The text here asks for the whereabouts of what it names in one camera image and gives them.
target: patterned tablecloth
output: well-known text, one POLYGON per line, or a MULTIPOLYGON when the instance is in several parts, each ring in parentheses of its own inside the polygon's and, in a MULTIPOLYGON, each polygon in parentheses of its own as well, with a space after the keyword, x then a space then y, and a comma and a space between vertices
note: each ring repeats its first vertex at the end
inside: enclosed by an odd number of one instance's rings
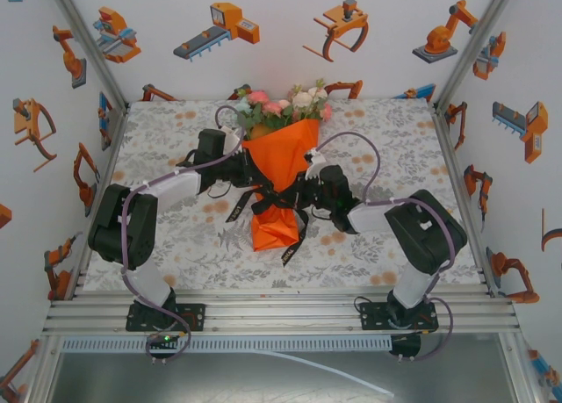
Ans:
MULTIPOLYGON (((213 128, 216 109, 225 101, 145 102, 131 107, 126 133, 113 172, 113 182, 138 185, 170 172, 197 146, 198 132, 213 128)), ((334 100, 321 139, 340 131, 370 137, 381 154, 381 170, 368 197, 406 197, 425 188, 460 219, 436 131, 425 100, 334 100)), ((223 111, 225 121, 234 115, 223 111)), ((376 167, 375 156, 357 137, 341 137, 322 153, 340 164, 356 196, 376 167)), ((220 195, 225 184, 215 184, 220 195)), ((283 249, 254 252, 252 217, 247 205, 234 223, 227 215, 242 194, 235 188, 212 199, 203 193, 187 198, 158 215, 152 254, 160 271, 177 289, 349 287, 394 284, 406 257, 392 231, 346 235, 331 222, 310 218, 306 239, 284 268, 283 249)), ((124 290, 119 265, 93 253, 85 291, 124 290)), ((468 246, 441 282, 479 283, 468 246)))

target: bouquet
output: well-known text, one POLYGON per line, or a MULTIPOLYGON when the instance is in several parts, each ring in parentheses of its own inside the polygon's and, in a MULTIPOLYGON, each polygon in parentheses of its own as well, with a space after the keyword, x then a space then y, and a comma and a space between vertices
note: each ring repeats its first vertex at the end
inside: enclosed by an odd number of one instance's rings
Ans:
POLYGON ((244 125, 248 139, 255 140, 279 129, 285 128, 303 119, 328 120, 332 108, 326 101, 328 93, 324 90, 324 80, 316 81, 316 86, 304 91, 301 85, 295 85, 288 99, 277 102, 270 100, 264 91, 245 89, 237 91, 240 102, 234 107, 245 118, 239 117, 238 124, 244 125))

